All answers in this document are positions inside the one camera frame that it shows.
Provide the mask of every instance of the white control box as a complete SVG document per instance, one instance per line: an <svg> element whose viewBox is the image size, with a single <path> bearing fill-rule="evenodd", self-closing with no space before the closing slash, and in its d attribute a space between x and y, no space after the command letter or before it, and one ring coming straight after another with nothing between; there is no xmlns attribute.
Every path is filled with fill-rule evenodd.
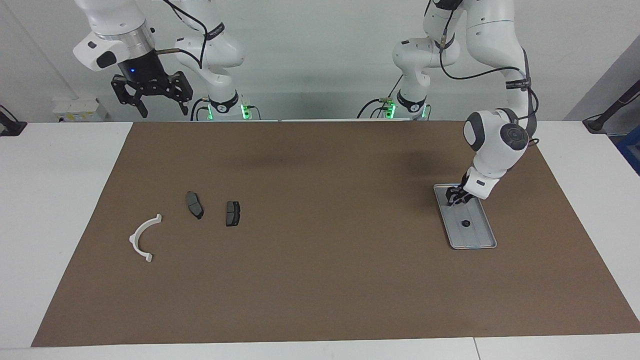
<svg viewBox="0 0 640 360"><path fill-rule="evenodd" d="M104 122L109 113L98 99L54 101L56 122Z"/></svg>

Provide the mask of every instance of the white table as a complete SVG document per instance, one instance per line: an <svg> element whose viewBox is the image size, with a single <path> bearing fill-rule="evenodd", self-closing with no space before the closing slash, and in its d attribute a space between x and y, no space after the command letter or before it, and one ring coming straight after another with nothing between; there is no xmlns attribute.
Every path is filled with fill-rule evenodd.
<svg viewBox="0 0 640 360"><path fill-rule="evenodd" d="M29 348L130 128L30 124L0 138L0 359L640 359L640 334ZM639 316L640 177L580 123L543 122L536 137Z"/></svg>

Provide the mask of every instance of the green light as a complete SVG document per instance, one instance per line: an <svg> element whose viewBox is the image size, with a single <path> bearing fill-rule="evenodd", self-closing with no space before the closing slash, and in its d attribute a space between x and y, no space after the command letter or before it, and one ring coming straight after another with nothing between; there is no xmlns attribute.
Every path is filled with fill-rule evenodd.
<svg viewBox="0 0 640 360"><path fill-rule="evenodd" d="M396 104L391 103L391 108L387 109L387 119L392 119L396 115Z"/></svg>
<svg viewBox="0 0 640 360"><path fill-rule="evenodd" d="M249 109L247 109L244 104L240 104L240 108L242 109L242 116L244 117L244 119L245 120L250 119L251 118L251 111L249 111Z"/></svg>

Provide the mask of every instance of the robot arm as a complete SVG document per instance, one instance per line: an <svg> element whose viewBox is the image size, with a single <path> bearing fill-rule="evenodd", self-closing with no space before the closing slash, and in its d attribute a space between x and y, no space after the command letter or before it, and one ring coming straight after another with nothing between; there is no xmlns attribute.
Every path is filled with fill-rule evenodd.
<svg viewBox="0 0 640 360"><path fill-rule="evenodd" d="M74 55L93 71L118 64L122 76L115 75L111 86L120 103L137 107L142 117L147 117L141 98L163 95L177 101L187 115L191 86L182 72L170 76L164 71L152 29L135 0L76 0L76 4L84 11L92 32L74 48ZM135 93L131 95L125 86Z"/></svg>
<svg viewBox="0 0 640 360"><path fill-rule="evenodd" d="M476 156L461 185L447 193L452 205L466 203L473 197L486 199L500 178L522 157L537 124L527 54L515 35L513 0L433 0L424 21L428 37L420 40L427 46L420 54L418 40L409 40L408 44L403 42L396 47L403 51L396 52L395 58L409 59L396 61L407 78L396 95L398 103L402 104L403 99L417 101L428 89L428 84L411 86L416 79L420 83L421 76L428 76L422 71L409 71L408 64L413 64L414 69L423 65L422 69L442 67L446 72L445 67L455 61L457 56L450 55L457 53L453 32L464 11L467 12L467 49L477 61L502 72L508 107L477 111L467 119L463 133ZM454 79L472 78L447 75ZM412 110L416 109L415 105L406 109L414 114L414 119L419 110Z"/></svg>
<svg viewBox="0 0 640 360"><path fill-rule="evenodd" d="M180 0L180 8L191 14L198 14L206 25L212 29L207 34L207 47L204 52L202 68L184 53L177 54L178 61L196 72L207 85L211 113L215 119L246 118L242 95L234 85L231 75L226 70L238 67L244 62L244 49L226 31L220 19L215 1L211 0ZM200 35L180 38L175 47L185 49L193 54L202 50L202 36L204 30L191 19L181 17L182 21Z"/></svg>

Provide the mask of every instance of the brown mat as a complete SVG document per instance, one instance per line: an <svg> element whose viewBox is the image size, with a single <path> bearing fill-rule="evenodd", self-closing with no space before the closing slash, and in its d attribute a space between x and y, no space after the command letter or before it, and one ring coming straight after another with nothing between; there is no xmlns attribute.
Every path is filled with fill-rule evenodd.
<svg viewBox="0 0 640 360"><path fill-rule="evenodd" d="M135 124L33 346L640 332L537 148L485 202L497 249L449 247L461 127Z"/></svg>

